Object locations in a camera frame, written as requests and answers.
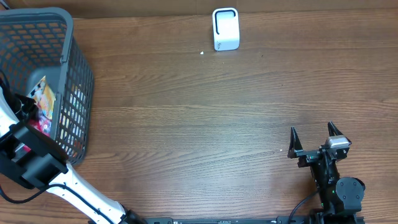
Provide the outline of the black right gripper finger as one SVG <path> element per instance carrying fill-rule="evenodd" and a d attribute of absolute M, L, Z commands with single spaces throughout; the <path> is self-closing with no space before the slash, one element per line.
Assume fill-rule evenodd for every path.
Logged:
<path fill-rule="evenodd" d="M 343 133 L 334 125 L 332 121 L 328 122 L 328 133 L 329 136 L 340 136 Z"/>
<path fill-rule="evenodd" d="M 290 144 L 289 144 L 288 153 L 298 153 L 302 151 L 303 147 L 301 145 L 300 139 L 298 137 L 295 128 L 292 126 L 290 129 Z"/>

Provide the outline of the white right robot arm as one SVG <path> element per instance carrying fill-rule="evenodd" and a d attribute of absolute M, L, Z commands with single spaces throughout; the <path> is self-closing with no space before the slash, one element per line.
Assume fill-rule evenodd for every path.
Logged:
<path fill-rule="evenodd" d="M 294 207 L 285 223 L 364 223 L 364 218 L 357 213 L 362 210 L 366 186 L 358 178 L 341 177 L 336 166 L 338 161 L 347 158 L 351 141 L 331 121 L 328 134 L 318 149 L 306 151 L 295 128 L 290 129 L 287 157 L 298 159 L 299 168 L 310 168 L 316 191 Z M 316 195 L 322 207 L 311 210 L 307 216 L 296 217 L 297 210 Z"/>

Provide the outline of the yellow snack bag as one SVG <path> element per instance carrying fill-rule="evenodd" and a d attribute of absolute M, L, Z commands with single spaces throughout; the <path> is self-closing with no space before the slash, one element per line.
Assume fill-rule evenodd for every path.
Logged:
<path fill-rule="evenodd" d="M 46 77 L 42 77 L 27 96 L 35 100 L 36 105 L 47 119 L 52 120 L 56 97 L 47 83 Z"/>

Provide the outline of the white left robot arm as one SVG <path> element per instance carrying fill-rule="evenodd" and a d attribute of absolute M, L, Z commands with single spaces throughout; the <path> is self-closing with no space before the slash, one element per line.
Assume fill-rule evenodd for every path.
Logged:
<path fill-rule="evenodd" d="M 90 218 L 90 223 L 143 223 L 126 209 L 96 190 L 73 168 L 68 155 L 52 138 L 29 124 L 38 107 L 32 98 L 13 93 L 1 74 L 1 174 L 26 189 L 38 192 L 14 204 L 30 202 L 44 192 L 59 196 Z"/>

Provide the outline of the red purple tissue pack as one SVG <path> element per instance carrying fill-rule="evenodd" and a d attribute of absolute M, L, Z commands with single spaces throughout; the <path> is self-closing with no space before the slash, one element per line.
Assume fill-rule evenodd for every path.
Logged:
<path fill-rule="evenodd" d="M 46 136 L 50 136 L 52 122 L 47 117 L 39 116 L 38 118 L 31 119 L 29 124 Z"/>

